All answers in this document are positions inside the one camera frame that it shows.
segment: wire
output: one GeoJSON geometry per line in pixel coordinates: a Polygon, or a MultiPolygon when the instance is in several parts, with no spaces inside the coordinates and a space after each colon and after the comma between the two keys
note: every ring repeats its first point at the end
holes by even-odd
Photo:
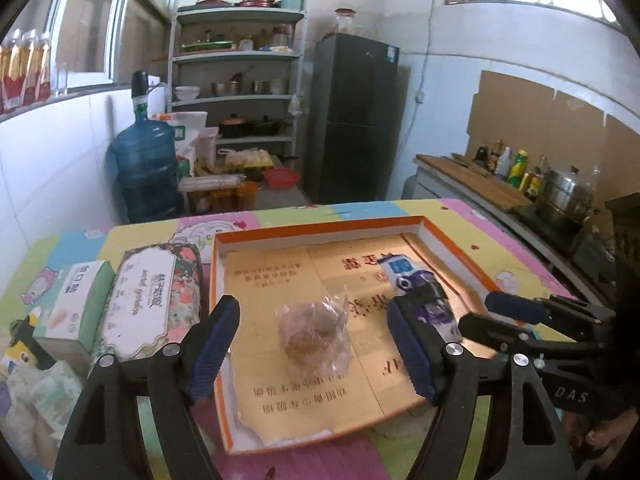
{"type": "MultiPolygon", "coordinates": [[[[436,4],[436,0],[431,0],[431,9],[430,9],[429,17],[427,19],[427,48],[424,51],[424,63],[422,64],[422,72],[420,73],[420,84],[418,85],[418,89],[415,95],[418,95],[420,92],[423,92],[423,89],[424,89],[424,80],[426,79],[426,75],[427,75],[427,63],[429,59],[429,47],[431,46],[431,19],[433,18],[433,11],[434,11],[435,4],[436,4]]],[[[396,151],[396,157],[394,159],[393,167],[396,166],[396,164],[400,160],[400,157],[402,157],[402,154],[404,153],[404,149],[406,148],[406,144],[409,141],[409,137],[411,137],[412,131],[414,130],[415,120],[418,117],[418,110],[421,104],[422,103],[415,101],[414,114],[411,117],[411,122],[409,122],[409,127],[407,128],[406,133],[404,134],[404,137],[398,144],[398,150],[396,151]]]]}

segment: shelf board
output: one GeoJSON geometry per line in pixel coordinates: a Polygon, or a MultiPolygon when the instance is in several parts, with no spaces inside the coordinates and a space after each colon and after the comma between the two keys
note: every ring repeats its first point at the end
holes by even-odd
{"type": "Polygon", "coordinates": [[[271,136],[271,137],[239,137],[237,139],[217,139],[216,144],[252,144],[254,142],[292,142],[293,137],[287,136],[271,136]]]}
{"type": "Polygon", "coordinates": [[[263,52],[260,50],[238,50],[233,52],[204,52],[193,54],[183,54],[182,56],[174,56],[172,61],[176,64],[202,63],[207,61],[237,61],[241,59],[247,60],[280,60],[288,61],[297,59],[300,54],[295,52],[263,52]]]}
{"type": "Polygon", "coordinates": [[[206,22],[299,22],[305,17],[304,12],[274,7],[218,7],[216,9],[184,10],[176,14],[181,25],[206,22]]]}
{"type": "Polygon", "coordinates": [[[171,103],[172,108],[178,106],[199,105],[204,103],[225,103],[231,101],[291,101],[291,95],[229,95],[224,97],[203,97],[193,101],[174,101],[171,103]]]}

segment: purple and white package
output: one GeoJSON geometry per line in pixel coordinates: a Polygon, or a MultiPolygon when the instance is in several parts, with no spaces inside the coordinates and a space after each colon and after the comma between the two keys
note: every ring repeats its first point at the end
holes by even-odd
{"type": "Polygon", "coordinates": [[[396,286],[400,296],[419,286],[430,286],[435,299],[418,307],[416,316],[421,322],[434,326],[445,342],[462,341],[458,322],[453,316],[447,295],[433,272],[404,254],[390,254],[379,258],[378,265],[382,267],[389,282],[396,286]]]}

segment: dark gray refrigerator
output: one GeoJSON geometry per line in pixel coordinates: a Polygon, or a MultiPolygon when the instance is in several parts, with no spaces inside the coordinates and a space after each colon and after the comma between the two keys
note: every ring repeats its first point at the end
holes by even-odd
{"type": "Polygon", "coordinates": [[[315,203],[384,198],[395,151],[398,54],[351,34],[318,43],[305,165],[305,190],[315,203]]]}

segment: wooden countertop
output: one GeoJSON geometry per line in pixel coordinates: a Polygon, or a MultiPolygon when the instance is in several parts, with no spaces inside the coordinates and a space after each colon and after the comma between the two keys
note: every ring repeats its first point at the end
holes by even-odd
{"type": "Polygon", "coordinates": [[[441,156],[416,155],[415,158],[421,165],[440,171],[467,186],[471,191],[505,213],[513,211],[517,206],[531,204],[519,190],[492,177],[491,174],[487,173],[482,176],[477,171],[441,156]]]}

